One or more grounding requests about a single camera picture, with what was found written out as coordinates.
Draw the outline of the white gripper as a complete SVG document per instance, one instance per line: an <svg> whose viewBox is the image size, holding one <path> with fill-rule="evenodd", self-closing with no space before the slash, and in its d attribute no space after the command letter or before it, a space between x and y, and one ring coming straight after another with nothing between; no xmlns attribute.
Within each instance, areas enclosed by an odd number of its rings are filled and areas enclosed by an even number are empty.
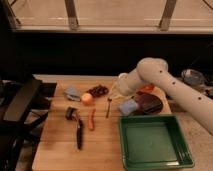
<svg viewBox="0 0 213 171"><path fill-rule="evenodd" d="M116 91L118 91L121 95L119 95L117 99L131 99L133 97L131 94L133 94L137 89L137 83L138 80L135 73L121 73L118 76L117 82L113 83L109 91L109 98L115 98Z"/></svg>

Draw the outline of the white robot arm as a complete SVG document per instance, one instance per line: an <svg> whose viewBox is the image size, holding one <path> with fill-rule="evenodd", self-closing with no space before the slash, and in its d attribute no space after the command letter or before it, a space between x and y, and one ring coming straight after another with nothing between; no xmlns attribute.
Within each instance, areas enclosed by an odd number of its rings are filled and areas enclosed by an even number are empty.
<svg viewBox="0 0 213 171"><path fill-rule="evenodd" d="M150 83L162 89L213 135L213 100L173 77L164 59L143 58L130 73L121 73L110 90L109 98L131 96Z"/></svg>

